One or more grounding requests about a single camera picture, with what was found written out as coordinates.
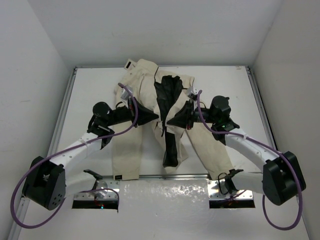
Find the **beige jacket with black lining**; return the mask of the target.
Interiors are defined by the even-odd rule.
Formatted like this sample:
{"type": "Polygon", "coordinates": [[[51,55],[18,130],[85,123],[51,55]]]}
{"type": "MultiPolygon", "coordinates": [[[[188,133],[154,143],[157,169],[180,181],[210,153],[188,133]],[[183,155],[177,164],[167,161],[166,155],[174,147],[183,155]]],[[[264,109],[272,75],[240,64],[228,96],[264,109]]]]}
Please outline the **beige jacket with black lining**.
{"type": "MultiPolygon", "coordinates": [[[[194,85],[194,76],[162,70],[145,59],[138,62],[129,59],[125,68],[127,72],[121,83],[132,88],[138,103],[158,115],[150,124],[155,139],[164,150],[162,166],[166,173],[173,173],[189,156],[181,142],[183,134],[188,135],[212,179],[233,169],[226,147],[216,141],[202,123],[195,123],[190,130],[168,124],[189,100],[187,89],[194,85]]],[[[142,127],[116,136],[112,142],[113,178],[124,181],[138,179],[142,160],[142,127]]]]}

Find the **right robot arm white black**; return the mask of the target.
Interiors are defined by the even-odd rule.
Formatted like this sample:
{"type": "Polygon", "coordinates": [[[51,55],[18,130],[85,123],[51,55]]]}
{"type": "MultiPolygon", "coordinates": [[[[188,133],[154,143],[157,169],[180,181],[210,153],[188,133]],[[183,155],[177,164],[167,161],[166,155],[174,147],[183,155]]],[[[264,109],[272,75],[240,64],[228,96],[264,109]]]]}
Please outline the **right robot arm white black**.
{"type": "Polygon", "coordinates": [[[211,124],[209,130],[216,141],[236,150],[259,168],[259,172],[231,169],[223,181],[218,182],[222,194],[233,195],[239,190],[250,190],[265,195],[277,206],[295,196],[302,197],[306,182],[298,159],[292,152],[278,152],[246,136],[230,117],[228,97],[215,96],[209,108],[194,104],[194,100],[186,101],[167,124],[188,130],[194,123],[211,124]]]}

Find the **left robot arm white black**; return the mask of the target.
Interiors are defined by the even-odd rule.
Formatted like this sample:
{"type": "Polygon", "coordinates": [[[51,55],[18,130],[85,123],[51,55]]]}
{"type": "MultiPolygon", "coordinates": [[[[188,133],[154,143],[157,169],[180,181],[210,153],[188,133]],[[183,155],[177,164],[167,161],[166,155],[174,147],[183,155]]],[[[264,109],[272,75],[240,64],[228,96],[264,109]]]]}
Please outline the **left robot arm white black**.
{"type": "Polygon", "coordinates": [[[112,126],[128,123],[138,127],[156,120],[159,116],[140,103],[128,100],[127,105],[111,109],[103,101],[92,108],[93,116],[87,131],[82,137],[61,153],[56,153],[48,160],[35,158],[26,177],[22,194],[47,210],[54,210],[66,196],[86,192],[102,186],[103,176],[85,169],[71,176],[71,170],[93,153],[107,146],[115,132],[112,126]]]}

